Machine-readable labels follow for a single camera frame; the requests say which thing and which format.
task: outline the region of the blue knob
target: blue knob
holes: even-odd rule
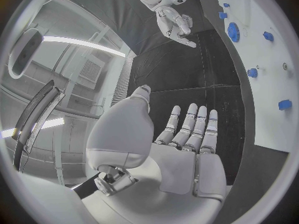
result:
[[[257,78],[258,70],[255,68],[251,68],[250,70],[247,71],[247,75],[252,78]]]
[[[272,33],[269,33],[269,32],[265,31],[263,36],[265,37],[266,40],[274,41],[274,37],[273,37]]]
[[[240,40],[240,31],[236,23],[231,22],[227,28],[227,32],[233,42],[238,42]]]
[[[225,13],[225,12],[219,12],[219,17],[220,17],[220,19],[225,19],[225,18],[227,18],[227,13]]]
[[[280,111],[284,111],[292,107],[292,102],[290,100],[280,101],[278,103],[278,108]]]

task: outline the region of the black floor mat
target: black floor mat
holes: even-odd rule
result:
[[[151,87],[150,117],[154,139],[165,129],[173,106],[181,107],[178,130],[191,103],[218,111],[220,156],[232,185],[237,175],[244,143],[244,106],[233,61],[215,30],[188,37],[190,48],[170,41],[137,56],[133,61],[128,96],[139,86]]]

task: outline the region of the pipe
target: pipe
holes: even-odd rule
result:
[[[11,91],[12,93],[18,95],[18,96],[21,96],[22,98],[26,99],[26,100],[32,100],[33,99],[33,96],[23,92],[23,91],[20,91],[14,87],[9,87],[9,86],[6,86],[4,84],[2,84],[4,88],[8,89],[9,91]],[[82,116],[82,117],[87,117],[87,118],[94,118],[94,119],[99,119],[100,116],[98,115],[95,115],[95,114],[91,114],[91,113],[86,113],[86,112],[82,112],[82,111],[76,111],[76,110],[73,110],[73,109],[70,109],[70,108],[63,108],[61,106],[56,106],[55,107],[55,110],[57,111],[61,111],[61,112],[65,112],[65,113],[70,113],[70,114],[74,114],[74,115],[78,115],[78,116]]]

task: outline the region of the vent grille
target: vent grille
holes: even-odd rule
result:
[[[93,63],[90,60],[86,60],[79,75],[93,83],[96,83],[101,73],[101,68],[102,67],[98,66],[96,63]]]
[[[136,57],[136,54],[132,50],[130,50],[126,57],[126,61],[122,68],[117,85],[115,87],[112,102],[111,102],[111,107],[113,105],[115,105],[117,102],[119,102],[127,97],[132,63],[133,63],[133,59],[135,57]]]

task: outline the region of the black floor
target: black floor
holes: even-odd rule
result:
[[[216,153],[232,185],[242,158],[244,106],[233,61],[215,30],[188,37],[197,43],[190,48],[170,41],[134,59],[128,96],[139,86],[151,87],[150,117],[154,139],[164,130],[175,105],[181,107],[181,128],[191,103],[218,111]]]

